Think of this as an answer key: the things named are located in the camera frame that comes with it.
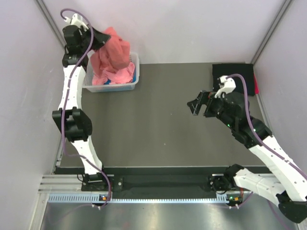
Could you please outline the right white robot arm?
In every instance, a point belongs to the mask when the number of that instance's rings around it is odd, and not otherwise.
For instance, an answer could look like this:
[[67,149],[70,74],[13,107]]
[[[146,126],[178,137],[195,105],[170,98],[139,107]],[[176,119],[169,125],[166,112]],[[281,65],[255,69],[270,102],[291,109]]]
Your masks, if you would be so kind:
[[307,178],[283,151],[272,131],[250,115],[248,97],[231,92],[217,98],[214,92],[201,91],[196,99],[187,103],[193,115],[198,115],[203,105],[206,107],[203,115],[225,124],[235,140],[257,156],[276,178],[266,179],[234,164],[223,173],[223,190],[245,188],[272,202],[290,221],[304,221],[307,218]]

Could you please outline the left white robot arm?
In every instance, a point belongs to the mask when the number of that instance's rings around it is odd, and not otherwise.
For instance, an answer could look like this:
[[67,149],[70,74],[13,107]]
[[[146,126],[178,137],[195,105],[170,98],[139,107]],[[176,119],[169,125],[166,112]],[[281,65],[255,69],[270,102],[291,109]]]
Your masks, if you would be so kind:
[[71,24],[62,31],[66,42],[62,58],[64,85],[60,104],[52,112],[52,118],[61,133],[62,143],[71,143],[77,151],[70,156],[82,160],[82,191],[110,191],[110,181],[92,142],[92,121],[82,109],[83,80],[89,61],[87,54],[101,48],[110,36],[90,25]]

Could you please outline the salmon pink t shirt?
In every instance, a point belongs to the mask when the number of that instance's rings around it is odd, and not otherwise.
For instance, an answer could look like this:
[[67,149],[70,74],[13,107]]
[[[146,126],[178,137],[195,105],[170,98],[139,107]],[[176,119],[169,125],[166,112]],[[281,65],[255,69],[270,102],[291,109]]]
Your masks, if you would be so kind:
[[113,27],[108,27],[103,33],[111,35],[111,38],[90,57],[93,72],[97,76],[102,75],[104,70],[115,73],[130,63],[130,43],[123,40]]

